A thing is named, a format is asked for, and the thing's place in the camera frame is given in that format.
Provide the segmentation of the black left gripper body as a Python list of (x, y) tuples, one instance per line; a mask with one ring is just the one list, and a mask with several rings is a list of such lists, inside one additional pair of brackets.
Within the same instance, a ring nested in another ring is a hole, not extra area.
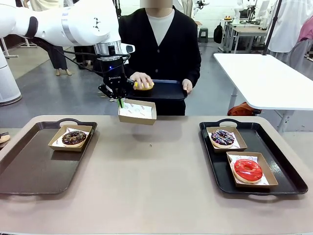
[(120, 94), (122, 85), (127, 81), (124, 72), (123, 57), (115, 57), (113, 60), (100, 60), (100, 72), (103, 83)]

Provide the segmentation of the person's right hand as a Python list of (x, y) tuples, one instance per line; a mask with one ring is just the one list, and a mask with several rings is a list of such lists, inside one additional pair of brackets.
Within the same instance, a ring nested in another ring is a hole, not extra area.
[(134, 85), (135, 90), (146, 90), (154, 86), (151, 77), (143, 72), (133, 73), (130, 79), (136, 84)]

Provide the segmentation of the person's left hand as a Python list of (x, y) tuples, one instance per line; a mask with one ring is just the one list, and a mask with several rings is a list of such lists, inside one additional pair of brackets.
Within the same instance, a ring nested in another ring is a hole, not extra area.
[(193, 84), (189, 79), (184, 79), (182, 82), (183, 90), (187, 92), (187, 94), (190, 94), (193, 89)]

